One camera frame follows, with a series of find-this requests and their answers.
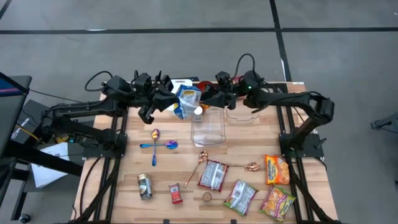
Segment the snack bag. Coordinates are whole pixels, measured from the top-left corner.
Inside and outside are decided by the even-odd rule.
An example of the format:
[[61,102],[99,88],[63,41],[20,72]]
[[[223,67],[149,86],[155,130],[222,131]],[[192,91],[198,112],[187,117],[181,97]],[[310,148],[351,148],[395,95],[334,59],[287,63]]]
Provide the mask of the snack bag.
[[180,119],[186,119],[199,106],[201,91],[195,86],[180,85],[175,96],[178,103],[174,104],[174,113]]
[[228,166],[220,162],[207,160],[206,169],[200,177],[198,186],[221,192]]
[[266,184],[288,184],[289,166],[279,156],[266,155]]
[[245,217],[248,215],[250,203],[257,192],[258,190],[248,183],[237,180],[234,189],[224,201],[224,205]]
[[268,214],[282,222],[294,200],[296,200],[296,198],[286,193],[284,189],[273,185],[271,189],[269,189],[266,199],[262,202],[259,212]]

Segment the computer screen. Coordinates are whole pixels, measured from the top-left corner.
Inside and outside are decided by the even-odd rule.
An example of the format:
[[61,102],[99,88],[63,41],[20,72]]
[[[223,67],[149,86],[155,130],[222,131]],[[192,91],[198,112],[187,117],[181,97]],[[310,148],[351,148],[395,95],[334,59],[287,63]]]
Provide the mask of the computer screen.
[[18,96],[24,93],[27,93],[24,87],[0,72],[0,97]]

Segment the spoon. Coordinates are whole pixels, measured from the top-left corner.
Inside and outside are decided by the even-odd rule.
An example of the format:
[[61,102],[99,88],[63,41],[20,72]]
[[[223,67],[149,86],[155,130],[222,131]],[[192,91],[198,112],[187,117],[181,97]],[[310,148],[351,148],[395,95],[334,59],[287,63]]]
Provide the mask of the spoon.
[[[154,144],[141,144],[139,145],[140,148],[152,147],[155,146]],[[178,143],[175,141],[169,141],[165,144],[157,144],[156,146],[166,146],[167,149],[176,149],[178,147]]]
[[226,164],[226,165],[230,167],[244,167],[250,171],[257,171],[260,169],[260,165],[257,162],[251,162],[248,165],[236,165],[236,164]]
[[154,129],[154,131],[151,134],[152,139],[154,140],[154,156],[152,158],[152,166],[156,166],[156,140],[160,136],[160,131],[158,129]]
[[202,151],[202,152],[200,153],[198,164],[197,164],[197,166],[194,168],[194,170],[192,171],[191,175],[188,177],[188,180],[185,181],[184,188],[188,185],[189,180],[192,178],[192,176],[193,176],[193,174],[195,173],[195,171],[197,170],[198,166],[199,166],[202,162],[207,161],[207,157],[208,157],[208,153],[207,153],[206,151]]

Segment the copper measuring spoon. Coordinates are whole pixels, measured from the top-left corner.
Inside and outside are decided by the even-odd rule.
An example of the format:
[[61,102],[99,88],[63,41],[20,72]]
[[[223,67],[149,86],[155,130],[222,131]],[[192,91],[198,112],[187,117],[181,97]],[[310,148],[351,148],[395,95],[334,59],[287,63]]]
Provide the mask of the copper measuring spoon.
[[226,165],[230,167],[244,167],[249,171],[257,171],[260,169],[260,165],[257,162],[251,162],[248,165],[237,165],[237,164],[226,164]]
[[202,152],[199,154],[199,161],[198,161],[198,164],[197,164],[197,166],[194,168],[194,170],[192,171],[191,175],[188,177],[188,180],[185,181],[184,188],[188,185],[189,180],[192,178],[192,176],[193,176],[193,174],[195,173],[195,171],[197,170],[198,166],[199,166],[202,162],[207,161],[207,157],[208,157],[208,153],[207,153],[206,151],[202,151]]

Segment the black floor stripe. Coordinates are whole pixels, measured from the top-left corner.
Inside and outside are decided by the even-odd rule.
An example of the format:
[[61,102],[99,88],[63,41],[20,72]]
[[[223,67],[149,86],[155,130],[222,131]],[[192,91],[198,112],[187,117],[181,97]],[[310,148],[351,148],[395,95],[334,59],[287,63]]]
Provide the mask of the black floor stripe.
[[186,34],[229,32],[275,32],[266,27],[204,27],[170,29],[106,29],[106,30],[0,30],[0,34]]
[[4,13],[6,13],[6,10],[8,6],[11,4],[12,0],[7,0],[6,3],[4,3],[3,7],[0,10],[0,19],[3,17]]
[[282,32],[397,32],[398,27],[281,28]]
[[283,61],[282,66],[283,66],[284,73],[285,73],[285,81],[291,82],[292,76],[290,75],[289,63],[287,62],[284,38],[282,36],[282,32],[281,32],[281,28],[280,28],[278,11],[276,9],[275,0],[269,0],[269,4],[271,5],[272,18],[274,20],[274,25],[275,25],[276,39],[278,41],[280,59],[282,59],[282,61]]

